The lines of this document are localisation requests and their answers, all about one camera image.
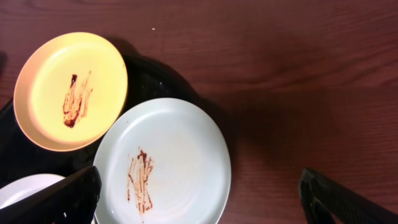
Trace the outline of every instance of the chocolate sauce smear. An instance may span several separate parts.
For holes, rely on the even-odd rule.
[[[131,183],[134,190],[136,207],[140,215],[143,215],[146,211],[153,207],[147,186],[148,177],[154,168],[154,161],[151,157],[148,158],[147,154],[144,153],[140,147],[138,147],[138,150],[140,154],[131,159],[130,169],[127,173],[127,201],[130,202]]]
[[[63,123],[69,128],[73,128],[75,124],[77,124],[77,122],[80,120],[80,118],[84,118],[87,115],[88,99],[90,98],[90,94],[93,91],[93,89],[91,89],[90,91],[86,90],[90,74],[91,71],[89,71],[88,78],[78,90],[76,90],[77,75],[72,75],[70,88],[65,96],[62,107]]]

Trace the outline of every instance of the plate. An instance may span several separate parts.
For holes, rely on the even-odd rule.
[[[19,202],[64,177],[55,174],[36,174],[16,180],[0,189],[0,209]]]
[[[111,127],[126,95],[120,53],[98,35],[77,32],[48,41],[28,59],[14,90],[14,111],[32,142],[72,151]]]
[[[123,114],[94,165],[99,223],[217,223],[231,184],[223,135],[197,106],[162,98]]]

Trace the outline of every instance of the black tongs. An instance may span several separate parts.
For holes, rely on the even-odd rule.
[[[93,220],[101,179],[89,166],[46,189],[0,209],[0,223],[82,223]]]
[[[300,198],[309,224],[335,224],[331,213],[345,224],[398,223],[395,213],[311,169],[303,170]]]

